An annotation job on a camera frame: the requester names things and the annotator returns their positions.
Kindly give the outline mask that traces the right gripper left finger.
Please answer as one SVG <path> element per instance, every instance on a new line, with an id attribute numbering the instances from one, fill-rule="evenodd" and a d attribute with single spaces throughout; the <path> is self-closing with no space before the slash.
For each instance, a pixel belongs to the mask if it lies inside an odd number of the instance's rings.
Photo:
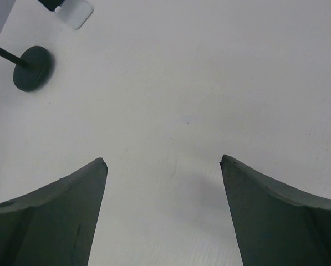
<path id="1" fill-rule="evenodd" d="M 0 203 L 0 265 L 87 265 L 107 173 L 97 158 Z"/>

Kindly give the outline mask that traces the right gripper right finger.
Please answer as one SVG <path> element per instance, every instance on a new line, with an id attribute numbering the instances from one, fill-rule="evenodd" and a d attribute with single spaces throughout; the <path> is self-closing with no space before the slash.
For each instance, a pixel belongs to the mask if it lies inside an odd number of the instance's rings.
<path id="1" fill-rule="evenodd" d="M 331 199 L 228 155 L 220 166 L 243 265 L 331 265 Z"/>

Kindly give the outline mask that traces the black round base phone holder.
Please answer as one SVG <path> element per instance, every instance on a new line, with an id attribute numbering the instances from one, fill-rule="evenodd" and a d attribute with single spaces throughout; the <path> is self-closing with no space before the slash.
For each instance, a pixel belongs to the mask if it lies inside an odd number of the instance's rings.
<path id="1" fill-rule="evenodd" d="M 13 84 L 26 93 L 40 89 L 47 82 L 54 68 L 52 53 L 41 46 L 28 48 L 20 57 L 0 47 L 0 57 L 15 65 Z"/>

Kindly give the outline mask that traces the white folding phone stand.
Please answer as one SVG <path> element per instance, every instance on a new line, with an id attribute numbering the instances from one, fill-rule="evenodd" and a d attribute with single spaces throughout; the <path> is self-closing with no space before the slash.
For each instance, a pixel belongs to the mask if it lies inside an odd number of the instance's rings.
<path id="1" fill-rule="evenodd" d="M 56 16 L 74 30 L 78 30 L 91 16 L 94 8 L 84 0 L 65 0 L 56 7 Z"/>

